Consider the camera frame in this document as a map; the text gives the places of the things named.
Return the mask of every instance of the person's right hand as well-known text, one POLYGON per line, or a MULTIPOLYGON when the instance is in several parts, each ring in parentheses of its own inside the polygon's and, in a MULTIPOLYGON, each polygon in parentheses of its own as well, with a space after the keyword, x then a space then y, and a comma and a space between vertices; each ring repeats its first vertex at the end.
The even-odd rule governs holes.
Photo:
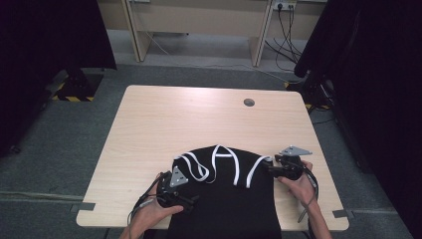
MULTIPOLYGON (((302 160, 302 163, 309 170, 313 169, 313 165, 310 162, 302 160)), ((282 176, 277 179, 289 188, 291 194, 301 202, 303 207, 307 207, 307 205, 313 200, 315 189, 305 173, 303 173, 296 181, 282 176)))

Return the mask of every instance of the black cloth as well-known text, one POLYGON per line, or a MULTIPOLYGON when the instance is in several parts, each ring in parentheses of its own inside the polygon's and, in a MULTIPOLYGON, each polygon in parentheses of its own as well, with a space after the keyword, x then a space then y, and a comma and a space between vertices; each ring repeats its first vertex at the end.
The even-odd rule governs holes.
POLYGON ((173 167, 178 166, 189 179, 179 192, 188 197, 199 195, 199 200, 190 214, 172 216, 167 238, 281 238, 274 202, 274 177, 266 168, 266 163, 271 163, 267 161, 270 157, 221 145, 198 148, 183 156, 191 162, 191 170, 184 158, 174 160, 173 167), (203 177, 198 165, 194 165, 192 154, 203 166, 203 177), (239 166, 238 177, 236 165, 239 166), (205 176, 204 168, 209 169, 208 176, 205 176), (190 171, 203 180, 197 181, 190 171), (248 175, 251 178, 249 188, 248 175))

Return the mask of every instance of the power outlet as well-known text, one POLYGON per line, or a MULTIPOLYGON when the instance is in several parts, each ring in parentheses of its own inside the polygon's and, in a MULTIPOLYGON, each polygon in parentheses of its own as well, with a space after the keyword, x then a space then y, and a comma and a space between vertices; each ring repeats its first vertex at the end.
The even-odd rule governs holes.
POLYGON ((297 2, 298 0, 274 0, 273 9, 279 11, 279 4, 282 4, 282 11, 293 11, 297 2))

